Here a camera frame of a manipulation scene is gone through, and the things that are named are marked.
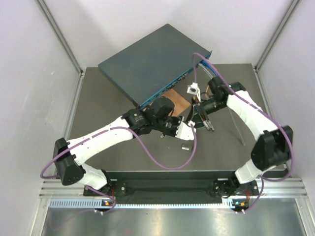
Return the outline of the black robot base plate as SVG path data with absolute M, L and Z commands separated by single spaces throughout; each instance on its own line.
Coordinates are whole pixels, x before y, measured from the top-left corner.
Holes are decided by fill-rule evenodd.
M 214 204 L 222 197 L 253 199 L 255 180 L 238 184 L 232 171 L 106 172 L 100 192 L 118 204 Z

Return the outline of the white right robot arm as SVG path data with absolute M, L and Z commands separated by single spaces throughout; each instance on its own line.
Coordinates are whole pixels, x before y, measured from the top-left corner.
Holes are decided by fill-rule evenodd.
M 202 100 L 198 84 L 188 86 L 187 92 L 193 98 L 187 120 L 194 122 L 195 128 L 205 127 L 213 131 L 208 115 L 228 107 L 244 122 L 256 141 L 250 160 L 228 178 L 230 190 L 240 195 L 247 190 L 249 182 L 291 158 L 289 147 L 293 131 L 289 126 L 276 125 L 267 118 L 241 83 L 225 85 L 219 77 L 214 77 L 208 87 L 212 95 Z

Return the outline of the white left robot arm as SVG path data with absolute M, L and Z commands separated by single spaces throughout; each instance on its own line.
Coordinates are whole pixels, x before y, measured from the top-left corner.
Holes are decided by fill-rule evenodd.
M 56 177 L 64 186 L 80 183 L 101 195 L 108 194 L 112 188 L 108 174 L 87 165 L 87 160 L 116 144 L 137 139 L 153 130 L 164 136 L 193 140 L 192 125 L 174 117 L 174 108 L 170 99 L 161 97 L 145 109 L 130 109 L 110 124 L 83 137 L 56 140 L 53 152 Z

